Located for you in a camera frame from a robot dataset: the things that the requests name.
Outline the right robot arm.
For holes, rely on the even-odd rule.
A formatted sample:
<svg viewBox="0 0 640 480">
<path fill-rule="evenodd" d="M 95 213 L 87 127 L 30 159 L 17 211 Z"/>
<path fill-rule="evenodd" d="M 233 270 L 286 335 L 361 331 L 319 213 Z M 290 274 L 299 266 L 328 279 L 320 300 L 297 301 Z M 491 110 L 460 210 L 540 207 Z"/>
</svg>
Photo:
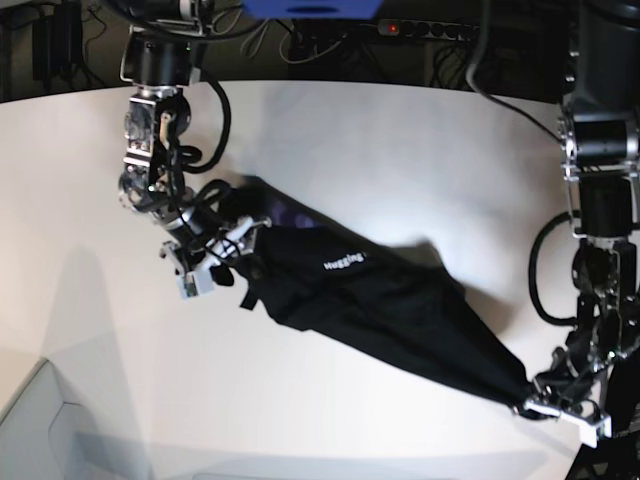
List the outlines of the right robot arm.
<svg viewBox="0 0 640 480">
<path fill-rule="evenodd" d="M 204 295 L 239 258 L 252 254 L 258 231 L 271 225 L 267 217 L 227 219 L 218 213 L 217 206 L 233 189 L 226 181 L 214 179 L 193 191 L 185 179 L 217 166 L 231 133 L 229 98 L 201 68 L 206 48 L 249 35 L 257 27 L 240 28 L 236 22 L 220 26 L 224 16 L 242 12 L 239 4 L 107 1 L 104 5 L 129 25 L 120 78 L 135 89 L 124 117 L 126 151 L 119 199 L 134 213 L 150 216 L 170 235 L 160 255 L 171 262 L 182 296 Z M 220 138 L 210 157 L 180 140 L 192 118 L 185 90 L 198 82 L 212 87 L 222 110 Z"/>
</svg>

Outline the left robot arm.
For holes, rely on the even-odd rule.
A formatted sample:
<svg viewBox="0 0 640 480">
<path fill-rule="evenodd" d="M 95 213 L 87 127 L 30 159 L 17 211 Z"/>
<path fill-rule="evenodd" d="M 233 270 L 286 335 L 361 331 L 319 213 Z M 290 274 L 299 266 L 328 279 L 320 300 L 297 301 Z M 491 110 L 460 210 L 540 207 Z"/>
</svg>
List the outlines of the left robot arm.
<svg viewBox="0 0 640 480">
<path fill-rule="evenodd" d="M 537 234 L 528 263 L 528 291 L 538 316 L 569 329 L 551 366 L 537 374 L 517 411 L 578 426 L 596 447 L 613 435 L 605 409 L 612 377 L 639 348 L 639 5 L 582 1 L 570 45 L 571 91 L 548 136 L 563 150 L 567 207 Z M 576 312 L 559 318 L 543 307 L 538 256 L 545 238 L 568 224 L 578 249 L 571 267 Z"/>
</svg>

